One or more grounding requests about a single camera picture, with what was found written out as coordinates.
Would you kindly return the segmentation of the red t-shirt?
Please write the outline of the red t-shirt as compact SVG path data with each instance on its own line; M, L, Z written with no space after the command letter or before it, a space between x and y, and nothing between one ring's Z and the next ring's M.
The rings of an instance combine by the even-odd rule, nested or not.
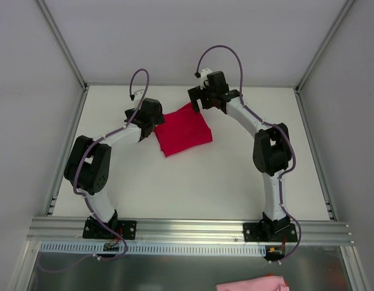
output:
M212 131L200 112L188 103L164 115L165 123L155 128L155 135L166 158L196 146L211 143Z

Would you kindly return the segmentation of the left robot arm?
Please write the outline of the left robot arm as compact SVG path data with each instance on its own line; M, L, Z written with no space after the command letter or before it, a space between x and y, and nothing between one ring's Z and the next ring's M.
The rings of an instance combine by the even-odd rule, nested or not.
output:
M76 138L64 169L76 195L82 196L92 218L98 221L96 231L104 238L115 236L118 224L106 185L112 157L125 147L148 138L156 126L165 123L161 103L152 98L143 100L138 109L125 111L125 127L98 139L81 135Z

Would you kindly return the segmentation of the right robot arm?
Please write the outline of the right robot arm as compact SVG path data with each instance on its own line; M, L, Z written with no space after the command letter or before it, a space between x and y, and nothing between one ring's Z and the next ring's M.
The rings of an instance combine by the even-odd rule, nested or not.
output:
M264 182L265 207L261 226L263 237L269 241L278 239L283 228L290 224L289 214L284 206L283 176L292 171L295 164L289 131L284 123L265 122L244 103L239 90L231 90L222 71L202 69L195 73L200 85L188 90L192 109L217 108L238 121L253 138L253 163L262 174Z

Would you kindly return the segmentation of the light pink folded shirt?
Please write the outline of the light pink folded shirt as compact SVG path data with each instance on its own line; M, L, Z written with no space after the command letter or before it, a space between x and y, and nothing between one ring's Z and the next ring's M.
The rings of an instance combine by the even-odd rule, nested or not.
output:
M215 290L222 291L249 291L249 290L290 290L282 276L263 276L250 280L217 284Z

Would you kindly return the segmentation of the left aluminium frame post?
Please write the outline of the left aluminium frame post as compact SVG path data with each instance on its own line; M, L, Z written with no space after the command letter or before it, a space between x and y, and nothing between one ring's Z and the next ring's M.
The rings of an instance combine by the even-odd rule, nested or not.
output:
M34 3L36 4L37 8L41 12L42 17L44 18L45 23L48 26L48 29L50 30L53 38L55 39L66 63L68 64L70 70L72 71L77 83L79 84L82 91L87 90L87 83L80 72L80 69L75 62L73 55L53 17L51 14L51 11L47 5L47 3L44 0L34 0Z

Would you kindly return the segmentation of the aluminium frame post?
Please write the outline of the aluminium frame post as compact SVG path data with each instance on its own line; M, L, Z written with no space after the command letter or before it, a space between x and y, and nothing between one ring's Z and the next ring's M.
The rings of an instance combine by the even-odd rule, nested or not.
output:
M53 38L55 39L66 63L68 64L70 70L72 71L77 83L79 84L82 91L87 90L87 83L80 72L80 69L75 62L73 55L53 17L51 14L51 11L47 5L47 3L44 0L34 0L34 3L36 4L37 8L41 12L42 17L44 18L45 23L48 26L48 29L50 30Z
M307 81L317 68L321 58L325 54L327 48L329 47L330 43L332 42L333 37L336 35L337 31L339 30L340 26L350 13L352 7L356 4L356 0L346 0L344 1L342 7L340 8L338 14L336 15L335 19L333 20L331 26L329 27L325 37L323 38L322 42L320 43L319 47L317 48L315 54L313 55L312 60L310 61L309 65L307 66L303 76L301 77L299 83L295 86L295 91L300 92L304 86L307 84Z

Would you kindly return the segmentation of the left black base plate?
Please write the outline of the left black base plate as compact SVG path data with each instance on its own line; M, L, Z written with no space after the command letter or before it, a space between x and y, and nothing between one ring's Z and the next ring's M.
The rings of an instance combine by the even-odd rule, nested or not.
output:
M137 221L119 219L115 211L109 222L102 226L94 217L89 216L84 224L82 237L84 239L115 239L116 233L126 240L135 240Z

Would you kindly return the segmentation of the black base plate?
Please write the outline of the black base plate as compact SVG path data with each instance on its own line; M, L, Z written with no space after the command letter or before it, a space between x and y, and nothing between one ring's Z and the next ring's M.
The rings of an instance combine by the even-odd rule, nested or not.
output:
M254 243L297 243L296 226L288 215L282 219L271 220L264 212L258 222L245 222L242 225L245 242Z
M94 217L89 216L84 224L82 237L84 239L115 239L116 233L126 240L135 240L137 221L119 219L115 211L109 222L102 226Z

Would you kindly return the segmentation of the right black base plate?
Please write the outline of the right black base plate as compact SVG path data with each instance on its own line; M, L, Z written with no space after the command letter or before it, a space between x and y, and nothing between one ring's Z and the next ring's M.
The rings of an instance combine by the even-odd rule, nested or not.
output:
M242 225L245 242L254 243L297 243L296 226L288 215L282 219L271 220L264 212L258 222L245 222Z

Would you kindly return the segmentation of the right aluminium frame post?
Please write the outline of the right aluminium frame post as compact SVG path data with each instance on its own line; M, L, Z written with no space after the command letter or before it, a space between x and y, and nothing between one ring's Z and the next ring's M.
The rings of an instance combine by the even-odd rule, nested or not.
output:
M307 84L307 81L317 68L321 58L325 54L327 48L329 47L330 43L332 42L333 37L336 35L337 31L339 30L340 26L350 13L352 7L356 4L356 0L346 0L344 1L342 7L340 8L338 14L336 15L335 19L333 20L331 26L329 27L325 37L323 38L322 42L320 43L319 47L317 48L315 54L313 55L312 60L310 61L309 65L307 66L303 76L301 77L299 83L295 86L295 91L300 92L304 86Z

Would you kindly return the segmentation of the aluminium front rail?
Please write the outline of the aluminium front rail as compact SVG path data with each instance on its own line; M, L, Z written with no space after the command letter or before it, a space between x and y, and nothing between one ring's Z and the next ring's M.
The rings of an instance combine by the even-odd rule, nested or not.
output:
M26 239L82 241L84 217L39 216L32 219ZM142 243L244 244L243 220L137 219L135 241ZM353 246L346 222L301 221L297 230L306 246Z

